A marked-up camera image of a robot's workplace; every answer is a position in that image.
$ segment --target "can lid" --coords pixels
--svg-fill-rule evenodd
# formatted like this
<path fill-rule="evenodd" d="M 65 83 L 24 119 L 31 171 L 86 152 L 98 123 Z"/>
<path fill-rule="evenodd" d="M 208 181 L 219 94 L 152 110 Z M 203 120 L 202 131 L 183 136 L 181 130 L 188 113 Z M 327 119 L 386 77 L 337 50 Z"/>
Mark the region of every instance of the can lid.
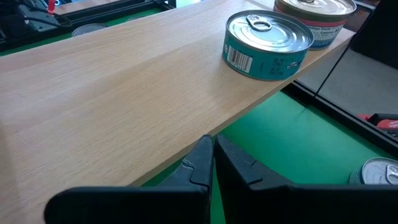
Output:
<path fill-rule="evenodd" d="M 351 0 L 282 0 L 303 11 L 322 15 L 347 15 L 356 9 Z"/>
<path fill-rule="evenodd" d="M 398 162 L 388 158 L 374 158 L 362 167 L 364 184 L 398 184 Z"/>
<path fill-rule="evenodd" d="M 239 12 L 229 19 L 227 29 L 245 44 L 269 52 L 298 52 L 313 43 L 313 34 L 308 27 L 271 11 Z"/>
<path fill-rule="evenodd" d="M 72 37 L 76 37 L 78 35 L 83 35 L 83 34 L 87 34 L 89 32 L 93 32 L 96 30 L 100 30 L 100 29 L 104 29 L 109 27 L 106 24 L 86 24 L 83 25 L 81 27 L 77 27 L 73 32 L 72 32 Z"/>

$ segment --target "teal tin can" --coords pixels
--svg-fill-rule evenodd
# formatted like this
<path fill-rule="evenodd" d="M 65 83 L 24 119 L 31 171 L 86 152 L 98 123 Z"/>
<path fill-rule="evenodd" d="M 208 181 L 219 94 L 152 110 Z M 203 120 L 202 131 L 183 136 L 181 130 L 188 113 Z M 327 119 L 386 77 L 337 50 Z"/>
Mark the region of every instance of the teal tin can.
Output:
<path fill-rule="evenodd" d="M 223 58 L 251 78 L 283 80 L 297 72 L 313 41 L 311 30 L 292 17 L 242 11 L 226 23 Z"/>

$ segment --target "barcode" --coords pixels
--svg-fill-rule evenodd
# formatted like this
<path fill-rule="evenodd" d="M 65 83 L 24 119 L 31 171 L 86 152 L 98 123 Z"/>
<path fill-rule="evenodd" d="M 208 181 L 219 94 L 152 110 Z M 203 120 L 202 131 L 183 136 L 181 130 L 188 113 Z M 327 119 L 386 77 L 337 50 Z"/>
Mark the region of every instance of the barcode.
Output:
<path fill-rule="evenodd" d="M 228 48 L 227 61 L 236 68 L 243 70 L 244 72 L 250 71 L 251 62 L 253 58 L 242 54 L 241 52 L 233 49 L 231 46 Z"/>

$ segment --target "tin can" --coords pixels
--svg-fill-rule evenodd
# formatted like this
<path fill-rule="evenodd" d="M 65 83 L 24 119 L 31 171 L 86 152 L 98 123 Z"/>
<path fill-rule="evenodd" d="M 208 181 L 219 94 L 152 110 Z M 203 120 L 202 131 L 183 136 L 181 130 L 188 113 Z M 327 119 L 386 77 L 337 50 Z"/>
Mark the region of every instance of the tin can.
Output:
<path fill-rule="evenodd" d="M 291 77 L 313 43 L 311 30 L 278 12 L 242 11 L 226 23 L 223 58 L 243 75 L 260 80 Z"/>
<path fill-rule="evenodd" d="M 398 161 L 387 158 L 370 159 L 350 175 L 349 183 L 398 185 Z"/>
<path fill-rule="evenodd" d="M 76 37 L 79 35 L 87 34 L 89 32 L 94 32 L 96 30 L 104 29 L 109 27 L 106 24 L 86 24 L 80 27 L 77 27 L 73 32 L 72 32 L 72 37 Z"/>
<path fill-rule="evenodd" d="M 274 10 L 295 17 L 314 35 L 311 50 L 328 47 L 354 13 L 352 0 L 275 0 Z"/>

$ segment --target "light wood surface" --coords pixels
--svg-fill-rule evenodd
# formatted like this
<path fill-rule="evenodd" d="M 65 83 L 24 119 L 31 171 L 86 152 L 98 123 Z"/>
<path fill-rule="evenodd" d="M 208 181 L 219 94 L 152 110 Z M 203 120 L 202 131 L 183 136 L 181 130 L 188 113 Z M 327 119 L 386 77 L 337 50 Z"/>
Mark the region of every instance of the light wood surface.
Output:
<path fill-rule="evenodd" d="M 103 4 L 120 1 L 120 0 L 84 0 L 80 2 L 72 2 L 68 4 L 64 4 L 61 6 L 57 6 L 55 8 L 55 12 L 58 14 L 65 14 L 69 12 L 75 12 L 82 9 L 87 9 L 95 6 L 100 6 Z"/>
<path fill-rule="evenodd" d="M 353 35 L 263 82 L 221 58 L 225 22 L 259 9 L 211 0 L 0 58 L 0 222 L 41 223 L 81 185 L 140 185 L 308 71 Z"/>

